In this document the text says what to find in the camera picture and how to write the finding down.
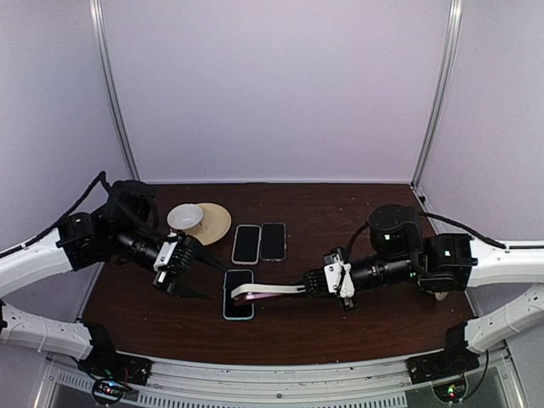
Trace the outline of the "white phone case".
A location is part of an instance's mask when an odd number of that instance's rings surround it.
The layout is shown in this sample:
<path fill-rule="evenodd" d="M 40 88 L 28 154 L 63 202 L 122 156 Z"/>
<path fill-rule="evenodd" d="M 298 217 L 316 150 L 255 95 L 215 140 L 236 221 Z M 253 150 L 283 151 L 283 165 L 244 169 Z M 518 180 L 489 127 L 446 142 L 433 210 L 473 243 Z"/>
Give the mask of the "white phone case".
<path fill-rule="evenodd" d="M 305 292 L 304 285 L 265 285 L 265 284 L 255 284 L 255 283 L 246 283 L 242 284 L 230 292 L 230 297 L 233 299 L 236 296 L 239 296 L 244 293 L 281 293 L 285 295 L 296 295 Z"/>

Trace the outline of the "purple phone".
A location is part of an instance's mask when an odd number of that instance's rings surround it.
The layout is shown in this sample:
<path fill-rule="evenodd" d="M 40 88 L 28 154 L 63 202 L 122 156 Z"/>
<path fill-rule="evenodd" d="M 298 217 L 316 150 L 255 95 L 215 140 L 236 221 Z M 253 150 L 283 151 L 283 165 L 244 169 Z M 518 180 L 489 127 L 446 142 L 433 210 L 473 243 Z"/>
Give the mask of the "purple phone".
<path fill-rule="evenodd" d="M 233 298 L 233 302 L 235 306 L 241 306 L 241 305 L 247 305 L 247 304 L 253 304 L 255 302 L 260 301 L 266 301 L 266 300 L 276 300 L 278 298 L 283 298 L 285 294 L 281 293 L 268 293 L 268 292 L 262 292 L 262 293 L 244 293 L 239 296 L 236 296 Z"/>

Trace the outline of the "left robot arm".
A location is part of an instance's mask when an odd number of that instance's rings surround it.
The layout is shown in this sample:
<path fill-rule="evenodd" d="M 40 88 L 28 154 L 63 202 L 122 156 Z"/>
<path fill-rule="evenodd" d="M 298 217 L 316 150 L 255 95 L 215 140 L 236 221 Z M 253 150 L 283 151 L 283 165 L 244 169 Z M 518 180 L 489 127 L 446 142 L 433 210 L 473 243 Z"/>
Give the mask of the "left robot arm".
<path fill-rule="evenodd" d="M 104 173 L 93 183 L 105 189 L 104 205 L 92 212 L 71 207 L 41 233 L 1 253 L 1 294 L 120 258 L 150 271 L 152 285 L 160 292 L 202 298 L 181 282 L 181 275 L 193 262 L 218 270 L 224 266 L 195 237 L 159 231 L 154 189 L 136 180 L 109 184 Z M 95 376 L 115 377 L 127 371 L 101 324 L 52 320 L 2 303 L 1 342 L 71 357 L 81 370 Z"/>

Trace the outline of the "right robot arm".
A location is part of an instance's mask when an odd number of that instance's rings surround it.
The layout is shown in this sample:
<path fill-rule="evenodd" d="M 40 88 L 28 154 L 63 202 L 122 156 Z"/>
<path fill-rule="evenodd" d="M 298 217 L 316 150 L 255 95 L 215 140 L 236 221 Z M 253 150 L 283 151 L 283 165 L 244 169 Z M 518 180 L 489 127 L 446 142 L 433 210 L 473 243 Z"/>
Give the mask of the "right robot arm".
<path fill-rule="evenodd" d="M 339 298 L 355 306 L 357 293 L 400 283 L 414 283 L 432 293 L 528 283 L 530 288 L 491 313 L 451 327 L 445 347 L 406 361 L 413 383 L 454 376 L 479 367 L 488 349 L 543 320 L 543 244 L 501 242 L 457 221 L 456 233 L 425 237 L 423 213 L 396 204 L 374 210 L 346 247 L 324 257 L 324 267 L 303 276 L 309 297 Z"/>

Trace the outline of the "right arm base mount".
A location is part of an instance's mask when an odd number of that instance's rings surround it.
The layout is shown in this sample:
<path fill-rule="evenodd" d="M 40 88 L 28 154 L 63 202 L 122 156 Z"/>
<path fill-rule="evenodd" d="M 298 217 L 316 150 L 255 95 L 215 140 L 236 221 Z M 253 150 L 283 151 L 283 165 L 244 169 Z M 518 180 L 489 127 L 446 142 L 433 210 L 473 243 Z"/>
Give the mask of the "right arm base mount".
<path fill-rule="evenodd" d="M 476 354 L 438 352 L 411 357 L 406 361 L 412 384 L 433 382 L 479 368 Z"/>

